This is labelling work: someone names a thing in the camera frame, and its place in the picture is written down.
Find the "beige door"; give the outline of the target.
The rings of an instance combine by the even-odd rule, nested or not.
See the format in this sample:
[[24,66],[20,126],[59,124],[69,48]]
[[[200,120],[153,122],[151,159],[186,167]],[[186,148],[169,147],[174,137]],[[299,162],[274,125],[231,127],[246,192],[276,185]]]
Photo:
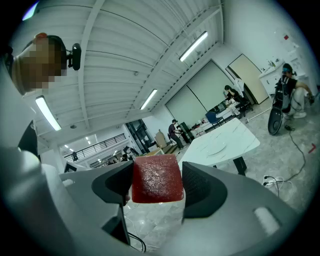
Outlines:
[[227,68],[232,74],[244,82],[256,104],[261,104],[269,97],[265,87],[259,79],[259,75],[262,73],[244,54],[239,55],[227,66]]

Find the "black round device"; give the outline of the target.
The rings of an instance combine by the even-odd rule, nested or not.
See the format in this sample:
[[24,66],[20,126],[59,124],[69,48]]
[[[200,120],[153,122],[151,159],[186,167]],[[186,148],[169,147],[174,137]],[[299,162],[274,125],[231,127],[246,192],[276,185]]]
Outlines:
[[274,136],[278,133],[283,121],[283,112],[277,105],[272,105],[268,118],[268,132]]

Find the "white cabinet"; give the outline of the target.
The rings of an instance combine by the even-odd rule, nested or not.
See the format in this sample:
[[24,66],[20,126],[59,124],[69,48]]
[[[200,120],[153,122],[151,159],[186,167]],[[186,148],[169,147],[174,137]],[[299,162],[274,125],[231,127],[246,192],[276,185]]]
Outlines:
[[266,72],[258,76],[267,94],[271,96],[275,93],[275,87],[282,77],[282,66],[271,67]]

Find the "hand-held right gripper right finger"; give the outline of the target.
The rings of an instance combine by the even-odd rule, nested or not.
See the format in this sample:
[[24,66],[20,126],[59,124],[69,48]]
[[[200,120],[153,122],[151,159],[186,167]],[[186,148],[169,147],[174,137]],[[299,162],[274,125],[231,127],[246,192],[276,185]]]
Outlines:
[[226,201],[226,185],[218,179],[215,166],[184,161],[182,183],[185,191],[184,218],[208,218]]

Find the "black balcony railing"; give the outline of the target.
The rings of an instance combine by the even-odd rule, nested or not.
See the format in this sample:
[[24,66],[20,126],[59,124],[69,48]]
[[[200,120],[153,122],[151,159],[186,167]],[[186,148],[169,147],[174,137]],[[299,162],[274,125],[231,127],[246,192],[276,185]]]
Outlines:
[[106,139],[102,142],[98,142],[96,144],[93,144],[91,146],[88,146],[84,149],[73,151],[71,154],[64,156],[64,158],[67,161],[77,161],[82,160],[84,158],[93,156],[97,153],[100,153],[106,149],[110,149],[126,140],[126,136],[124,133],[121,133],[117,136],[114,136],[112,138]]

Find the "white power strip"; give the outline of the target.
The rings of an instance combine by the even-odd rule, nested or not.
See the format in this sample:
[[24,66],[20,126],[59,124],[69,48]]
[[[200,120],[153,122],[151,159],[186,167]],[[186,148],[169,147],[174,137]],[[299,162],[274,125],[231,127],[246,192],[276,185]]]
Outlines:
[[267,187],[267,186],[272,186],[276,183],[277,181],[270,177],[269,175],[264,175],[263,178],[262,178],[262,185],[264,187]]

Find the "clear glass plate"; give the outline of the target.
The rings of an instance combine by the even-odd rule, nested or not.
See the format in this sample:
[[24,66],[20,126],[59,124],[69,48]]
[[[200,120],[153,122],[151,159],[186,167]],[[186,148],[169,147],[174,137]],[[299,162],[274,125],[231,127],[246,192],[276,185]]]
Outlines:
[[215,154],[221,152],[225,147],[226,147],[226,143],[225,142],[221,142],[221,141],[214,142],[213,144],[210,144],[207,147],[206,154],[208,156],[215,155]]

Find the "black office chair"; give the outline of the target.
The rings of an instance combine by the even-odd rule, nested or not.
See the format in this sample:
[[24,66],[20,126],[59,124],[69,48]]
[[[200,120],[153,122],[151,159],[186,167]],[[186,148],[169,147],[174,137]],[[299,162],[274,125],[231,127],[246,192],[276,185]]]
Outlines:
[[247,98],[237,96],[234,100],[237,102],[237,105],[235,106],[235,108],[238,109],[242,117],[246,116],[246,111],[248,110],[253,111],[252,104]]

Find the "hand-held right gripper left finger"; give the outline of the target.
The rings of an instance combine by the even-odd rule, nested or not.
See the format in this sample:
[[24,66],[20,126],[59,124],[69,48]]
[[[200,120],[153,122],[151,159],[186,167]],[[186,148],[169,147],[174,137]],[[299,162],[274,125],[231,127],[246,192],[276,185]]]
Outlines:
[[123,162],[106,173],[95,178],[91,184],[92,191],[105,203],[126,204],[126,196],[133,182],[134,162]]

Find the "cardboard box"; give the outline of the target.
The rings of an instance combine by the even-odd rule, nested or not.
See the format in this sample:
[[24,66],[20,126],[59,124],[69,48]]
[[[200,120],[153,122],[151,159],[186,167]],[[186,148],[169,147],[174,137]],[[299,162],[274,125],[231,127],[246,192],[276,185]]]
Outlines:
[[161,132],[161,130],[159,129],[158,132],[155,134],[155,140],[157,145],[160,148],[165,148],[167,146],[167,142],[165,139],[165,135]]

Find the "blue chair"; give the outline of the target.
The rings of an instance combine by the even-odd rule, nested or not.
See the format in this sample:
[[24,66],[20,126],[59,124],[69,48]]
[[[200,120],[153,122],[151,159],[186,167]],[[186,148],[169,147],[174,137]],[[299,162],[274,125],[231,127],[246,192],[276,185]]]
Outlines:
[[212,126],[214,128],[216,128],[216,126],[221,126],[222,125],[222,122],[226,123],[225,119],[221,116],[221,117],[217,117],[216,113],[213,112],[213,111],[208,111],[206,114],[205,114],[208,122],[210,124],[212,124]]

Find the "long ceiling light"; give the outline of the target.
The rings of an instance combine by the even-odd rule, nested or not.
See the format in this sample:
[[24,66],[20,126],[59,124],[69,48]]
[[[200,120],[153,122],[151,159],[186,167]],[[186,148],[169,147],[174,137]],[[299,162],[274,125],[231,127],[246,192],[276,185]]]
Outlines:
[[45,117],[45,119],[47,120],[47,122],[52,126],[52,128],[55,131],[61,130],[61,126],[59,125],[59,123],[57,122],[55,117],[53,116],[53,114],[52,114],[52,112],[51,112],[51,110],[45,100],[45,97],[43,95],[37,97],[35,99],[35,103],[38,106],[41,113],[43,114],[43,116]]
[[185,59],[208,37],[208,32],[204,31],[179,57],[181,62],[184,62]]
[[151,101],[151,99],[154,97],[154,95],[157,93],[157,89],[153,89],[152,92],[149,94],[147,99],[143,102],[142,106],[140,107],[140,110],[144,110],[148,103]]

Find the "white roller blind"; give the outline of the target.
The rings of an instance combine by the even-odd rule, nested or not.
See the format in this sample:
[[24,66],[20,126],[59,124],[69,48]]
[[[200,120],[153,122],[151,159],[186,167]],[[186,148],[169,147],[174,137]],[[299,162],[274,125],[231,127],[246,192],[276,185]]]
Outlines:
[[225,100],[226,85],[234,87],[230,78],[212,60],[187,83],[207,111]]
[[180,123],[185,122],[189,126],[196,124],[207,112],[195,94],[186,85],[165,106],[177,121]]

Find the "red small object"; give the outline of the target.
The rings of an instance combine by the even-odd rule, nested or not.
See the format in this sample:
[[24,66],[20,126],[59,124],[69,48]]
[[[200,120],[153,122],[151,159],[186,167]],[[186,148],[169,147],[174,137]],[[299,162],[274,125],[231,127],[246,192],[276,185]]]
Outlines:
[[174,154],[139,156],[133,163],[131,199],[138,204],[171,203],[184,198],[182,174]]

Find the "white marble table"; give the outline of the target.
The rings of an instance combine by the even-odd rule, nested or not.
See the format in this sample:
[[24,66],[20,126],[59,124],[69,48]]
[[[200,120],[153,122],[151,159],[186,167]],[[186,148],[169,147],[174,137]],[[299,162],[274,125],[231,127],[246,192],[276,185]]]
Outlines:
[[[226,147],[217,154],[207,155],[207,148],[215,142],[225,142]],[[247,169],[243,155],[260,145],[256,136],[237,118],[194,139],[178,163],[182,169],[183,162],[204,166],[216,165],[232,160],[238,174],[245,175]]]

